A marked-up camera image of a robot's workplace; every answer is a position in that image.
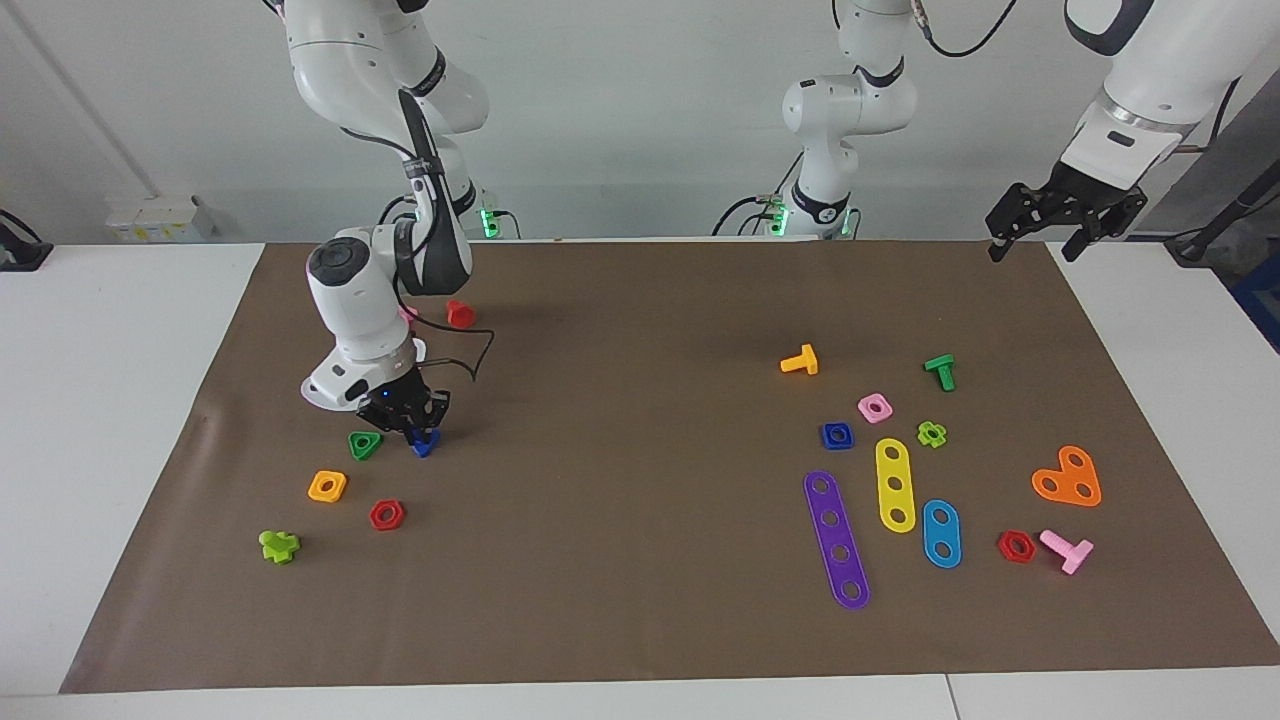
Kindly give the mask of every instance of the purple plate with holes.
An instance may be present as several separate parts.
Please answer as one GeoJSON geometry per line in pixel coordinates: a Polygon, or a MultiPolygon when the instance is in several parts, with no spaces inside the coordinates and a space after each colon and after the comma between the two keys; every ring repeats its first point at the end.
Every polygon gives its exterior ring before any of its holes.
{"type": "Polygon", "coordinates": [[[863,573],[863,561],[854,544],[854,530],[840,501],[840,488],[831,473],[814,470],[804,478],[804,495],[809,498],[813,529],[818,533],[822,561],[827,565],[831,594],[842,607],[860,610],[872,598],[872,589],[863,573]]]}

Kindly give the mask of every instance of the blue square block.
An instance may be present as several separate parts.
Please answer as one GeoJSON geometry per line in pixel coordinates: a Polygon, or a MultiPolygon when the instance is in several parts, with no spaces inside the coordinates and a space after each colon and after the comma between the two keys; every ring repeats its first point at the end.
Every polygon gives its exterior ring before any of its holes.
{"type": "Polygon", "coordinates": [[[854,430],[849,423],[827,423],[822,427],[822,445],[827,450],[849,450],[854,447],[854,430]]]}

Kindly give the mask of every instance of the pink toy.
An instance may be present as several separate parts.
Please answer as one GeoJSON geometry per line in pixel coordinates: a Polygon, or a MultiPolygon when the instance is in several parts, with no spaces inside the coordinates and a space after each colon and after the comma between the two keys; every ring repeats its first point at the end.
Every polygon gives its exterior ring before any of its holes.
{"type": "Polygon", "coordinates": [[[888,420],[888,416],[893,414],[893,406],[884,400],[884,396],[876,392],[868,395],[867,397],[858,401],[858,411],[867,418],[870,424],[881,423],[888,420]]]}
{"type": "Polygon", "coordinates": [[[1080,544],[1071,544],[1053,530],[1044,530],[1041,533],[1041,542],[1047,544],[1053,552],[1062,556],[1062,571],[1068,575],[1074,575],[1075,570],[1082,562],[1084,562],[1084,559],[1093,552],[1092,542],[1080,541],[1080,544]]]}

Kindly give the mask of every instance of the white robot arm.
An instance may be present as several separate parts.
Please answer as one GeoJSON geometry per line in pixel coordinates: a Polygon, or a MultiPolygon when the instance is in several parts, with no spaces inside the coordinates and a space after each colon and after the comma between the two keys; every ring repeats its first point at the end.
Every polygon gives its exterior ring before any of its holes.
{"type": "Polygon", "coordinates": [[[1000,261],[1015,240],[1080,225],[1075,260],[1123,234],[1147,204],[1138,181],[1196,128],[1280,33],[1276,0],[1066,0],[1068,29],[1111,73],[1039,190],[1016,183],[987,215],[1000,261]]]}
{"type": "Polygon", "coordinates": [[[854,135],[906,127],[915,85],[902,73],[909,0],[847,0],[840,47],[854,61],[847,76],[820,76],[791,86],[782,114],[804,145],[800,174],[785,191],[786,232],[831,237],[841,227],[858,172],[854,135]]]}
{"type": "Polygon", "coordinates": [[[431,41],[428,0],[268,0],[284,20],[298,92],[348,135],[401,156],[416,220],[342,231],[307,261],[334,348],[302,382],[314,405],[353,411],[415,447],[448,410],[426,387],[426,352],[399,315],[399,292],[449,295],[471,275],[458,214],[475,201],[457,146],[440,133],[481,127],[489,100],[431,41]]]}

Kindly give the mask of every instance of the white table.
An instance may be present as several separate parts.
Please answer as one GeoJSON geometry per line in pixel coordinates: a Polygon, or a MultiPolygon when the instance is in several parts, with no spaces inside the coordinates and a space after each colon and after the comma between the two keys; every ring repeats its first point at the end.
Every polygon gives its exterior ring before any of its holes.
{"type": "MultiPolygon", "coordinates": [[[[261,252],[60,247],[0,275],[0,717],[1271,720],[1280,667],[56,693],[261,252]]],[[[1274,634],[1280,357],[1158,246],[1061,263],[1274,634]]],[[[1179,598],[1170,598],[1176,602],[1179,598]]]]}

